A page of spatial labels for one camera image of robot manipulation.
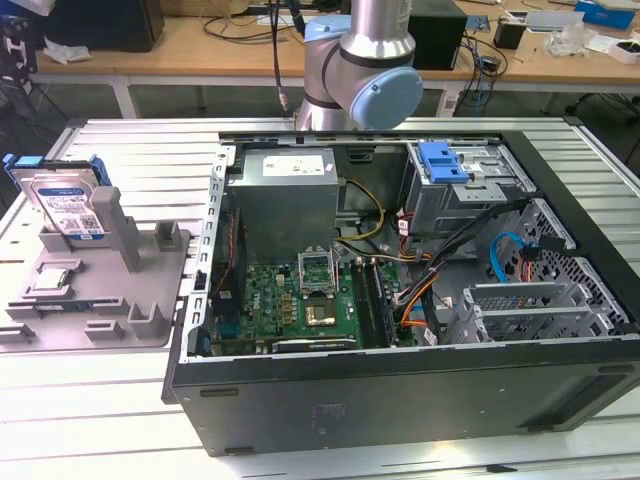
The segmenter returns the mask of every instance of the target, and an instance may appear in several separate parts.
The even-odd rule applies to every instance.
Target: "power supply label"
[[[81,188],[41,188],[38,195],[47,214],[63,235],[74,240],[99,240],[104,229],[86,204],[89,198]]]
[[[265,177],[293,177],[298,175],[324,175],[322,155],[271,155],[262,161]]]

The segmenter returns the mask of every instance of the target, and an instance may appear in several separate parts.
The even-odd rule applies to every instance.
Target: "gray power supply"
[[[247,257],[255,263],[296,262],[309,246],[329,250],[338,201],[330,148],[247,150],[229,193],[243,212]]]

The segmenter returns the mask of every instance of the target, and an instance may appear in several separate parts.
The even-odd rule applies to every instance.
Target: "slotted aluminum table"
[[[400,127],[418,128],[523,131],[640,274],[638,180],[584,127],[561,119],[412,119]],[[65,130],[49,156],[97,154],[141,228],[177,219],[196,236],[218,133],[290,129],[277,119],[90,121]],[[40,251],[41,224],[22,194],[0,222],[0,323]],[[180,295],[194,270],[193,241],[189,253]],[[160,400],[167,357],[168,347],[1,355],[0,478],[466,478],[491,475],[492,465],[515,469],[501,473],[505,480],[640,477],[638,389],[569,433],[212,459],[181,407]],[[420,422],[419,411],[393,414]]]

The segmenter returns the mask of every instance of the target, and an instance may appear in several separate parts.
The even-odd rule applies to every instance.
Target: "wooden table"
[[[531,10],[522,6],[521,0],[511,0],[508,9]],[[547,10],[571,10],[569,6],[533,0]],[[470,2],[458,2],[470,15],[488,15],[497,19],[504,10]],[[640,27],[636,18],[632,28]],[[220,31],[222,22],[212,26]],[[603,34],[627,38],[629,31],[612,30],[589,26]],[[250,35],[265,32],[268,26],[230,25],[225,35]],[[478,32],[478,38],[491,42],[495,31]],[[304,77],[304,48],[291,38],[297,34],[283,33],[289,37],[279,43],[280,69],[285,85],[302,86]],[[496,90],[525,92],[593,92],[593,93],[640,93],[640,67],[624,65],[608,55],[590,52],[587,57],[552,58],[544,52],[543,43],[547,34],[526,32],[516,51],[505,50],[509,68],[496,83]],[[488,47],[480,48],[490,54]],[[164,34],[153,51],[145,54],[123,52],[92,52],[93,59],[68,66],[53,62],[39,54],[39,72],[34,79],[43,83],[108,84],[114,89],[124,118],[137,118],[130,85],[193,85],[193,86],[270,86],[274,85],[273,56],[270,44],[239,45],[206,35],[197,18],[168,17]],[[473,64],[466,50],[458,57],[453,71],[424,71],[424,87],[441,89],[443,94],[438,115],[450,116],[446,108],[455,104],[458,95],[471,78]],[[197,90],[199,103],[204,102],[203,90]]]

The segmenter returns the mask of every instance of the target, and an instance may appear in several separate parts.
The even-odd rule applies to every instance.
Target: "yellow wire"
[[[374,201],[374,203],[376,204],[376,207],[378,207],[378,212],[380,213],[380,218],[378,219],[378,224],[376,225],[376,228],[374,228],[373,230],[371,230],[370,232],[366,232],[366,233],[361,233],[360,235],[353,235],[350,237],[336,237],[336,240],[364,240],[365,238],[369,238],[369,237],[373,237],[374,235],[376,235],[380,230],[382,230],[382,226],[384,225],[384,209],[382,208],[382,204],[380,203],[380,201],[376,198],[376,196],[371,193],[364,185],[362,185],[360,182],[356,182],[355,180],[351,180],[349,178],[346,179],[347,183],[352,183],[358,187],[360,187],[362,189],[362,191],[364,191],[367,196]]]

